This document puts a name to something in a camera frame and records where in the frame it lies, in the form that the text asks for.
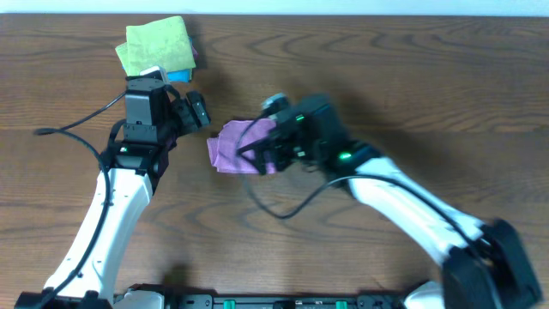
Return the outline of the purple microfiber cloth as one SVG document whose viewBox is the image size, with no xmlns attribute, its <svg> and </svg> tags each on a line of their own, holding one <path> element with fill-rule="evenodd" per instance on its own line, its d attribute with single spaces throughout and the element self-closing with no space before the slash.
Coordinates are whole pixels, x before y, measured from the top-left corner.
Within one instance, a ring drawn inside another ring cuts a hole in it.
<svg viewBox="0 0 549 309">
<path fill-rule="evenodd" d="M 258 174 L 249 162 L 236 156 L 236 150 L 266 137 L 275 127 L 275 122 L 268 118 L 260 119 L 241 136 L 251 123 L 251 120 L 231 120 L 218 136 L 207 140 L 210 163 L 218 173 Z"/>
</svg>

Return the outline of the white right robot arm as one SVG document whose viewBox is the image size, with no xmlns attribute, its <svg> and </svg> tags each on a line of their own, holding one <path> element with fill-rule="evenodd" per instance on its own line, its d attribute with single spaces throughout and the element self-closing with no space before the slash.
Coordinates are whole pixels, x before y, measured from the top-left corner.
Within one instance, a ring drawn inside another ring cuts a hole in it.
<svg viewBox="0 0 549 309">
<path fill-rule="evenodd" d="M 315 167 L 327 181 L 280 220 L 294 217 L 321 192 L 343 186 L 358 202 L 392 221 L 431 257 L 439 282 L 425 282 L 399 308 L 532 308 L 543 300 L 540 283 L 518 232 L 501 219 L 487 224 L 461 212 L 409 178 L 386 154 L 354 139 L 328 97 L 293 105 L 284 94 L 267 99 L 260 119 L 274 128 L 255 142 L 236 141 L 236 161 L 261 175 L 295 162 Z"/>
</svg>

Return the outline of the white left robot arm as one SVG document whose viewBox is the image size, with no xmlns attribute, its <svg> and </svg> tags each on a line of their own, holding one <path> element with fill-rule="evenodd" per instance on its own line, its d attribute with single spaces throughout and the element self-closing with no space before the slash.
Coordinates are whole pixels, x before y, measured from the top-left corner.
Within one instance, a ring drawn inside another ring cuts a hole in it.
<svg viewBox="0 0 549 309">
<path fill-rule="evenodd" d="M 106 149 L 89 148 L 100 173 L 89 210 L 63 261 L 38 293 L 23 292 L 18 308 L 110 308 L 130 237 L 169 165 L 177 140 L 211 122 L 203 96 L 180 94 L 169 82 L 132 77 L 121 94 L 125 116 Z"/>
</svg>

